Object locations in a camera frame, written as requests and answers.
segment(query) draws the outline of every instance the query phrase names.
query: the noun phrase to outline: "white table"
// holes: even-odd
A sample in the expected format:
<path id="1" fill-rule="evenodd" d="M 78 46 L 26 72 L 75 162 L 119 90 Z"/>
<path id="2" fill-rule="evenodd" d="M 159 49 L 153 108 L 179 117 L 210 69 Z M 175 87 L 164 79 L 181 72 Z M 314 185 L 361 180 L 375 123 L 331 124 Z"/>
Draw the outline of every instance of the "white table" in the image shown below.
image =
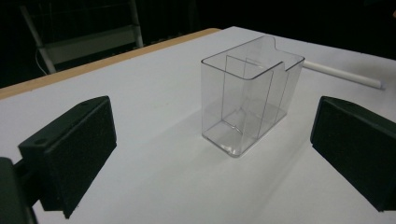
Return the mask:
<path id="1" fill-rule="evenodd" d="M 263 34 L 232 27 L 0 101 L 0 156 L 79 102 L 108 95 L 118 146 L 69 220 L 40 224 L 396 223 L 378 213 L 309 142 L 322 95 L 396 121 L 396 62 L 276 38 L 314 63 L 384 81 L 377 90 L 303 69 L 289 114 L 233 159 L 201 136 L 200 61 Z"/>

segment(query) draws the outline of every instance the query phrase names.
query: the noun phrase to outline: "black gripper pad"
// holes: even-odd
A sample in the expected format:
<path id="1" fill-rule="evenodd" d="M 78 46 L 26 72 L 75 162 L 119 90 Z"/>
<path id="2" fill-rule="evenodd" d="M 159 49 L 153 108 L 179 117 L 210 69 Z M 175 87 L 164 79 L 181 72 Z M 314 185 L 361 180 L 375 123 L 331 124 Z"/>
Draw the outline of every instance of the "black gripper pad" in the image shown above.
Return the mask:
<path id="1" fill-rule="evenodd" d="M 107 96 L 82 102 L 19 145 L 29 170 L 38 172 L 46 211 L 69 218 L 116 147 Z"/>

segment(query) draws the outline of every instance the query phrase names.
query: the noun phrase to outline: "white rod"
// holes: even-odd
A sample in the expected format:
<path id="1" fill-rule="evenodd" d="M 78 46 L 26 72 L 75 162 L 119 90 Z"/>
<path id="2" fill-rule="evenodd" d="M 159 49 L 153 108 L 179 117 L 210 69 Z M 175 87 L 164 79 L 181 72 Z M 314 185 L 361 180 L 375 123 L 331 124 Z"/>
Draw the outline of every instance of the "white rod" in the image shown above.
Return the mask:
<path id="1" fill-rule="evenodd" d="M 53 65 L 52 61 L 50 60 L 50 56 L 48 55 L 46 49 L 43 47 L 43 42 L 41 41 L 40 35 L 38 34 L 37 30 L 35 29 L 35 25 L 33 24 L 32 18 L 27 11 L 26 6 L 20 6 L 22 16 L 24 17 L 27 26 L 29 27 L 30 33 L 32 33 L 33 39 L 35 40 L 35 44 L 40 51 L 41 57 L 43 57 L 44 63 L 46 64 L 49 72 L 56 73 L 55 66 Z"/>
<path id="2" fill-rule="evenodd" d="M 383 85 L 382 82 L 380 80 L 377 79 L 373 79 L 373 78 L 369 78 L 369 77 L 363 77 L 361 75 L 356 75 L 353 73 L 348 73 L 345 71 L 341 71 L 335 68 L 331 68 L 331 67 L 327 67 L 324 66 L 322 64 L 318 64 L 318 63 L 311 63 L 309 61 L 304 61 L 304 67 L 305 68 L 309 68 L 311 70 L 315 70 L 321 73 L 325 73 L 328 75 L 332 75 L 335 77 L 340 77 L 349 81 L 353 81 L 353 82 L 357 82 L 360 83 L 362 85 L 366 85 L 369 87 L 374 87 L 377 89 L 383 89 Z"/>

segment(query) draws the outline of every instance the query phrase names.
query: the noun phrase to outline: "transparent plastic box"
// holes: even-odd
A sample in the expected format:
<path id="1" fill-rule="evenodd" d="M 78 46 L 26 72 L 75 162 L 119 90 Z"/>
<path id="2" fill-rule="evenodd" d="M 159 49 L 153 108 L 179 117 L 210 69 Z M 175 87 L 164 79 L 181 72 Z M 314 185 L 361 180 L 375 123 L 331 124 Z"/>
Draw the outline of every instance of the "transparent plastic box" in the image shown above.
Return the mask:
<path id="1" fill-rule="evenodd" d="M 267 35 L 203 59 L 203 137 L 241 156 L 286 116 L 303 63 Z"/>

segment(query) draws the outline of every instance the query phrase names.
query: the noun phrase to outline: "white plastic stick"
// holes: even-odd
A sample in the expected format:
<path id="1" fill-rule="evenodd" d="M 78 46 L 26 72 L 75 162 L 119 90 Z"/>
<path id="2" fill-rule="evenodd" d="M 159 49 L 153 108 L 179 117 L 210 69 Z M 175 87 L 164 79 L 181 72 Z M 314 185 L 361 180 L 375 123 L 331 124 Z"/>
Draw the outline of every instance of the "white plastic stick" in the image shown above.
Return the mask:
<path id="1" fill-rule="evenodd" d="M 353 82 L 357 82 L 360 83 L 362 85 L 366 85 L 369 87 L 374 87 L 377 89 L 383 89 L 383 85 L 382 82 L 380 80 L 376 80 L 373 78 L 369 78 L 369 77 L 363 77 L 361 75 L 356 75 L 353 73 L 348 73 L 345 71 L 341 71 L 335 68 L 331 68 L 331 67 L 327 67 L 324 66 L 322 64 L 318 64 L 318 63 L 311 63 L 309 61 L 304 61 L 304 67 L 305 68 L 309 68 L 311 70 L 315 70 L 321 73 L 325 73 L 328 75 L 332 75 L 335 77 L 340 77 L 349 81 L 353 81 Z"/>

